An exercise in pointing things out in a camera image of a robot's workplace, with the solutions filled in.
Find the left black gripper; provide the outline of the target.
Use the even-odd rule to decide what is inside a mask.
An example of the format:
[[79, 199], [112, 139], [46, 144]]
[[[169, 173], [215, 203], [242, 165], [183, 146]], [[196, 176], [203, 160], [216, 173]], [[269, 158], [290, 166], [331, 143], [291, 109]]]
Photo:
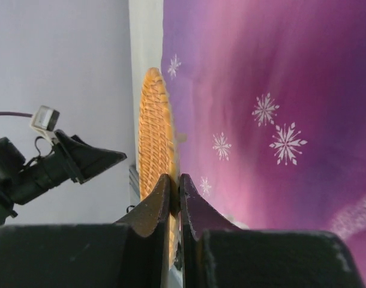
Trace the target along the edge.
[[62, 130], [56, 130], [55, 136], [58, 143], [52, 152], [32, 166], [27, 166], [22, 153], [9, 143], [8, 157], [17, 169], [8, 182], [8, 198], [13, 203], [24, 205], [69, 179], [84, 184], [127, 159], [123, 152], [93, 147]]

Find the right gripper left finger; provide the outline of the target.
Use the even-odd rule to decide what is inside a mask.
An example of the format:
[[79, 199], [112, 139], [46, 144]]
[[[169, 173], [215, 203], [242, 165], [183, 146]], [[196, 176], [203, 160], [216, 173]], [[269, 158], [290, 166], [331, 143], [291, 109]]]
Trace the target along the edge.
[[166, 287], [170, 177], [113, 224], [0, 227], [0, 287]]

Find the purple printed placemat cloth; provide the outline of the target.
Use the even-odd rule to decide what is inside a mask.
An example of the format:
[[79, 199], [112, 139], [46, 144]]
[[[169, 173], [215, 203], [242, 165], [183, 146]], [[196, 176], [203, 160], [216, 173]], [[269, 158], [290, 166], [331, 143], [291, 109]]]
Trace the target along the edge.
[[366, 231], [366, 1], [165, 1], [181, 169], [252, 229]]

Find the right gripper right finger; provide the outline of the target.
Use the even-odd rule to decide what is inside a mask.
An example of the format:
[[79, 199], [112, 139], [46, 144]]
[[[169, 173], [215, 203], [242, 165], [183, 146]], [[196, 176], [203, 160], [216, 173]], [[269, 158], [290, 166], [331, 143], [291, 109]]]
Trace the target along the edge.
[[184, 287], [363, 287], [349, 249], [314, 230], [244, 230], [180, 178]]

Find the round woven bamboo plate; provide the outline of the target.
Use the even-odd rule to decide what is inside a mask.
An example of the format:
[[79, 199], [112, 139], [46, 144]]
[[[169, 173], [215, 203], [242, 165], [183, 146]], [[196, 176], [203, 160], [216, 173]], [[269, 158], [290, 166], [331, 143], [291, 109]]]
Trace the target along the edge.
[[180, 227], [178, 145], [186, 140], [186, 136], [176, 131], [166, 83], [155, 67], [148, 69], [142, 83], [138, 132], [140, 199], [144, 200], [150, 195], [160, 175], [167, 174], [171, 180], [169, 267], [172, 268], [178, 250]]

